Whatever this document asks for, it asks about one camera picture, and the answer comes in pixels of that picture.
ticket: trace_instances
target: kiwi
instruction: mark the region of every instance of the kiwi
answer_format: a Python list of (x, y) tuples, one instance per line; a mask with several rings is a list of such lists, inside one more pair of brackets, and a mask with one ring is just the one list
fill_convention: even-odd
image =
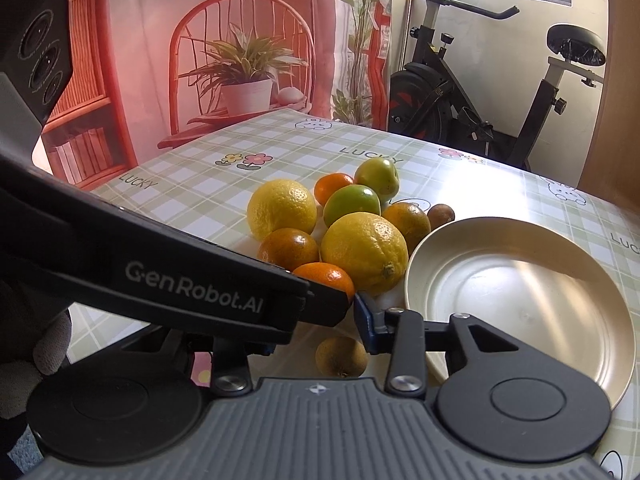
[(351, 337), (330, 337), (316, 349), (316, 366), (325, 377), (360, 377), (368, 363), (364, 346)]
[(446, 223), (453, 222), (456, 219), (456, 214), (453, 212), (453, 209), (446, 204), (436, 204), (432, 206), (427, 216), (431, 223), (431, 230), (437, 229)]

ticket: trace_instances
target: printed backdrop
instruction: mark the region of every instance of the printed backdrop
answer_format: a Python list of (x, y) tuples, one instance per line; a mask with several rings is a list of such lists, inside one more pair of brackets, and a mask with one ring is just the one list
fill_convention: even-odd
[(386, 129), (390, 0), (70, 0), (74, 76), (36, 164), (92, 190), (289, 107)]

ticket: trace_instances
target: camera lens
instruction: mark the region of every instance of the camera lens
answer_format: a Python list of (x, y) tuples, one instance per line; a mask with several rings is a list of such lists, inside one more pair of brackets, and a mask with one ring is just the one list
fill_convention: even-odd
[(50, 49), (42, 55), (35, 70), (33, 71), (33, 75), (31, 76), (31, 88), (39, 88), (40, 85), (44, 83), (49, 72), (53, 69), (53, 65), (57, 58), (58, 48), (56, 46), (50, 47)]
[(44, 91), (44, 97), (42, 102), (46, 105), (53, 99), (58, 91), (58, 87), (60, 86), (60, 82), (62, 81), (62, 72), (58, 72), (53, 79), (47, 85), (47, 89)]
[(31, 22), (31, 25), (27, 29), (27, 33), (24, 35), (24, 38), (22, 38), (22, 43), (20, 44), (21, 57), (27, 58), (32, 56), (42, 44), (44, 37), (49, 31), (51, 19), (52, 13), (49, 10), (46, 10)]

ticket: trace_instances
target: plaid tablecloth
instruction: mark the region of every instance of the plaid tablecloth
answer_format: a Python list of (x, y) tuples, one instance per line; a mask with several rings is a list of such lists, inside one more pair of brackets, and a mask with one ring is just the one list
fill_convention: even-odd
[[(640, 342), (640, 219), (571, 187), (456, 150), (281, 110), (164, 153), (94, 193), (255, 256), (258, 242), (250, 237), (245, 211), (261, 183), (290, 178), (312, 189), (324, 174), (353, 174), (363, 160), (376, 156), (388, 156), (398, 168), (401, 189), (395, 200), (411, 198), (423, 208), (447, 203), (457, 219), (526, 220), (574, 241), (618, 285)], [(388, 302), (401, 301), (397, 294), (391, 296)], [(79, 305), (72, 315), (76, 322), (72, 358), (81, 358), (142, 325)], [(353, 333), (352, 325), (345, 320), (338, 331)], [(292, 345), (278, 348), (276, 356), (252, 359), (254, 374), (286, 370), (287, 375), (315, 375), (309, 352), (295, 360), (291, 356), (302, 348), (315, 349), (333, 329), (299, 328)], [(385, 364), (376, 361), (375, 366)], [(597, 455), (616, 478), (631, 479), (640, 472), (639, 385), (636, 369)]]

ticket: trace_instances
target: green apple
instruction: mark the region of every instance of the green apple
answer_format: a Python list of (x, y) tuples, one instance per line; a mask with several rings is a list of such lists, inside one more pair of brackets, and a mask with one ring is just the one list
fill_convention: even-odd
[(329, 197), (324, 205), (324, 224), (331, 227), (338, 218), (350, 213), (380, 214), (380, 199), (367, 186), (351, 184), (341, 187)]
[(370, 187), (376, 192), (381, 203), (388, 202), (400, 191), (400, 177), (395, 165), (388, 159), (370, 158), (356, 170), (355, 184)]

